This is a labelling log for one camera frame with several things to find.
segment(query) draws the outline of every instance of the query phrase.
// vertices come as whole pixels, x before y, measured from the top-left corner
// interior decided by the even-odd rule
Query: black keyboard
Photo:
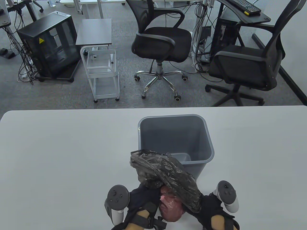
[[[246,0],[228,0],[228,2],[236,6],[247,16],[259,15],[261,12],[261,9]]]

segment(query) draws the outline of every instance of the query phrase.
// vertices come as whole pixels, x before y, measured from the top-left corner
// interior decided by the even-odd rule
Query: gloved hand
[[[124,230],[132,218],[147,202],[152,202],[158,208],[160,203],[160,188],[149,189],[140,184],[137,189],[130,192],[130,202],[128,205],[128,212],[123,223],[118,224],[112,228],[112,230]]]
[[[234,225],[237,230],[240,230],[239,224],[235,220],[233,220],[234,216],[229,215],[223,210],[223,207],[221,206],[222,202],[213,193],[209,194],[208,196],[204,196],[203,194],[201,194],[200,200],[201,210],[199,213],[193,213],[187,207],[184,208],[187,213],[196,217],[198,222],[201,223],[202,226],[206,228],[206,230],[214,230],[212,228],[211,218],[215,215],[223,216],[225,222],[227,220],[231,220],[233,222],[232,225]]]

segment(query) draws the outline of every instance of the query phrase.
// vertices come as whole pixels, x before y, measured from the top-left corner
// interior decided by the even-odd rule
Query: black pc tower
[[[205,52],[210,51],[207,55],[202,55],[200,61],[202,64],[211,63],[215,54],[229,45],[235,45],[239,32],[236,25],[240,22],[239,18],[234,12],[226,8],[216,21],[213,38],[208,38],[205,44],[207,49]]]
[[[74,81],[81,57],[80,47],[76,46],[76,29],[70,15],[54,11],[21,28],[18,35],[38,70],[39,81]]]

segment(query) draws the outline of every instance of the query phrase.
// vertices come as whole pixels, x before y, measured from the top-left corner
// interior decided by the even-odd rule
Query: black baseboard
[[[254,40],[254,42],[257,44],[257,46],[260,49],[264,49],[265,45],[262,43],[262,41],[259,39],[259,37],[256,34],[253,34],[251,38]],[[290,77],[290,75],[286,72],[286,70],[280,66],[279,74],[282,76],[282,78],[285,80],[285,82],[288,84],[290,89],[295,93],[295,95],[300,99],[300,101],[303,103],[303,105],[307,106],[307,96],[304,94],[304,92],[298,87],[298,85],[294,82],[294,80]]]

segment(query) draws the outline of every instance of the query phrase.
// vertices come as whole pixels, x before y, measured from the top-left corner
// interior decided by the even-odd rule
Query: gray trash bin
[[[206,121],[196,114],[141,119],[138,123],[138,147],[170,153],[195,179],[214,157]]]

